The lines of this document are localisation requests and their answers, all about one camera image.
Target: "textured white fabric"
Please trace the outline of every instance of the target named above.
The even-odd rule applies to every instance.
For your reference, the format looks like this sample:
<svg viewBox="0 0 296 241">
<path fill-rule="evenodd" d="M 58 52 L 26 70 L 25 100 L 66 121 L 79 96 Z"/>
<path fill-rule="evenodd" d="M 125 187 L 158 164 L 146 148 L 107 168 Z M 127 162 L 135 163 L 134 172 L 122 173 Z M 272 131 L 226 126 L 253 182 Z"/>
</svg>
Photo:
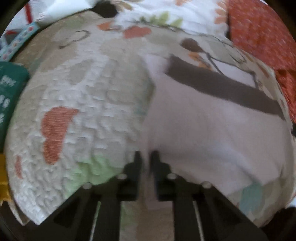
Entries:
<svg viewBox="0 0 296 241">
<path fill-rule="evenodd" d="M 223 11 L 217 3 L 219 0 L 143 0 L 113 1 L 113 3 L 127 2 L 130 9 L 122 8 L 122 12 L 115 17 L 115 25 L 127 29 L 135 22 L 145 20 L 154 26 L 179 25 L 179 28 L 190 34 L 204 33 L 225 36 L 228 26 L 226 23 L 215 24 L 219 17 L 216 9 Z"/>
</svg>

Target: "screw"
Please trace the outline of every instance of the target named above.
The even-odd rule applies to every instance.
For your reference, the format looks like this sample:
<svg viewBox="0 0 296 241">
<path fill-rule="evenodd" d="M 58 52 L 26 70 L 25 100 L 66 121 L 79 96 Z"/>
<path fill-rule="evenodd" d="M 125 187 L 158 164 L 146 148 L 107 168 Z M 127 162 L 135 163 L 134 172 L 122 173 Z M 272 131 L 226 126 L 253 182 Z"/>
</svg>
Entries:
<svg viewBox="0 0 296 241">
<path fill-rule="evenodd" d="M 210 189 L 212 187 L 212 184 L 210 182 L 203 182 L 202 187 L 204 189 Z"/>
<path fill-rule="evenodd" d="M 121 174 L 118 174 L 117 175 L 117 179 L 119 179 L 119 180 L 125 180 L 125 179 L 127 179 L 127 175 L 126 174 L 124 174 L 124 173 L 121 173 Z"/>
<path fill-rule="evenodd" d="M 175 173 L 170 173 L 167 175 L 167 179 L 169 180 L 175 180 L 177 178 L 177 175 Z"/>
<path fill-rule="evenodd" d="M 83 187 L 84 189 L 91 189 L 91 186 L 92 186 L 91 183 L 84 183 L 82 187 Z"/>
</svg>

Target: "light blue fabric patch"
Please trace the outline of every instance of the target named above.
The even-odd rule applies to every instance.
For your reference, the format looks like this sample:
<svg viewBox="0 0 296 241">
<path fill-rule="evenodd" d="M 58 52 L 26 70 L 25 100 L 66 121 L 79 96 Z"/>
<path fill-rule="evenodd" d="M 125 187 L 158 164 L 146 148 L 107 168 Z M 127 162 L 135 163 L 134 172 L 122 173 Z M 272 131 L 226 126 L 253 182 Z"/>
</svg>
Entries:
<svg viewBox="0 0 296 241">
<path fill-rule="evenodd" d="M 254 183 L 242 191 L 242 198 L 239 202 L 240 211 L 247 215 L 253 212 L 261 203 L 263 197 L 263 188 L 260 184 Z"/>
<path fill-rule="evenodd" d="M 9 61 L 20 47 L 39 29 L 37 23 L 33 22 L 22 28 L 22 31 L 16 38 L 7 46 L 0 50 L 0 61 Z M 1 37 L 2 44 L 4 43 L 4 36 Z"/>
</svg>

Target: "gray stripe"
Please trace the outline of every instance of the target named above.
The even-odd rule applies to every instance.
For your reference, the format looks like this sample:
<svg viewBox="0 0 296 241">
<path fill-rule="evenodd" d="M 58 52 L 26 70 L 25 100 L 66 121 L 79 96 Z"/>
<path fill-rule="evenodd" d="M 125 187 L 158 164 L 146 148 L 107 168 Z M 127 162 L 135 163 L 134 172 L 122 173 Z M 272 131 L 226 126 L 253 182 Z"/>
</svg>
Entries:
<svg viewBox="0 0 296 241">
<path fill-rule="evenodd" d="M 285 120 L 278 102 L 270 99 L 264 92 L 225 75 L 192 65 L 174 55 L 170 56 L 169 62 L 170 66 L 166 74 L 179 83 L 246 108 L 278 115 Z"/>
</svg>

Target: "orange leaf pattern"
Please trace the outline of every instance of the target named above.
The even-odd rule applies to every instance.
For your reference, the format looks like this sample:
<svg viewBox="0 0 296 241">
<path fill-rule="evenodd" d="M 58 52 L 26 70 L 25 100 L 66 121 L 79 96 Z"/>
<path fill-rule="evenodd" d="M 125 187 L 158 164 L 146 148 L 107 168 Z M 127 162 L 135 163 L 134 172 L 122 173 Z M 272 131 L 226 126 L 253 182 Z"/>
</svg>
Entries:
<svg viewBox="0 0 296 241">
<path fill-rule="evenodd" d="M 21 165 L 21 158 L 17 155 L 17 159 L 15 162 L 15 173 L 18 178 L 22 179 L 22 165 Z"/>
<path fill-rule="evenodd" d="M 188 56 L 198 62 L 198 67 L 212 70 L 212 67 L 207 63 L 197 52 L 189 52 Z"/>
<path fill-rule="evenodd" d="M 221 24 L 227 22 L 227 9 L 228 9 L 228 0 L 222 0 L 217 3 L 218 8 L 216 8 L 215 12 L 217 13 L 217 17 L 215 18 L 215 24 Z"/>
<path fill-rule="evenodd" d="M 134 26 L 125 30 L 123 32 L 123 35 L 125 39 L 132 39 L 132 38 L 143 37 L 150 33 L 151 33 L 151 29 L 148 27 L 140 28 L 138 26 Z"/>
<path fill-rule="evenodd" d="M 112 30 L 111 23 L 112 23 L 112 21 L 109 21 L 106 23 L 99 24 L 99 25 L 97 25 L 97 27 L 103 31 L 110 31 L 110 30 Z"/>
<path fill-rule="evenodd" d="M 176 0 L 176 5 L 177 6 L 182 6 L 186 2 L 190 2 L 192 0 Z"/>
<path fill-rule="evenodd" d="M 77 109 L 59 106 L 52 108 L 44 115 L 41 132 L 46 137 L 43 144 L 43 156 L 46 163 L 53 165 L 59 160 L 68 125 L 77 113 Z"/>
</svg>

